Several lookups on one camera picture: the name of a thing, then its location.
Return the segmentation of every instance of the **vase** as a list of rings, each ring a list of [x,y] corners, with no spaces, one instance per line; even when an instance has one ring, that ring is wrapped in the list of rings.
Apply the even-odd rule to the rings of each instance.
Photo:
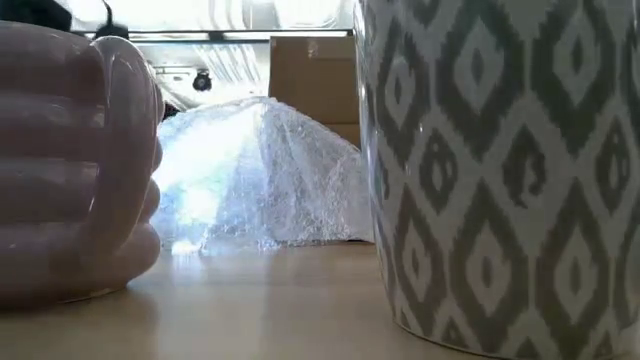
[[[363,149],[393,319],[508,359],[634,348],[639,13],[360,0]]]
[[[148,224],[163,102],[130,42],[0,21],[0,309],[124,288]]]

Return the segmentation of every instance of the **bubble wrap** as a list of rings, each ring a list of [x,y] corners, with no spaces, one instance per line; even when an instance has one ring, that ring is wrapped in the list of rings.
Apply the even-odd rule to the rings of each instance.
[[[160,125],[151,223],[174,251],[371,240],[360,151],[293,108],[257,97]]]

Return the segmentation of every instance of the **patterned vase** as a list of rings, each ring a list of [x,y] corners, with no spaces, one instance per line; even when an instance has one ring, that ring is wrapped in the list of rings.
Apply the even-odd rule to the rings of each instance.
[[[640,283],[632,3],[360,0],[375,234],[403,328],[511,359],[631,350]]]

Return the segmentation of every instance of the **table surface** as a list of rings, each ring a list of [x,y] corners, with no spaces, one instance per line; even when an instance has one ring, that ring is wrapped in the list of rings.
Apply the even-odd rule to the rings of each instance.
[[[1,316],[11,360],[479,359],[392,323],[368,244],[163,254],[128,290]]]

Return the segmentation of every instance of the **pink vase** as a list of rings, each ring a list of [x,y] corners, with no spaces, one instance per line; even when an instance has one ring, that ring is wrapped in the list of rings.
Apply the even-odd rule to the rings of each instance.
[[[163,109],[128,41],[0,21],[0,308],[104,294],[154,264]]]

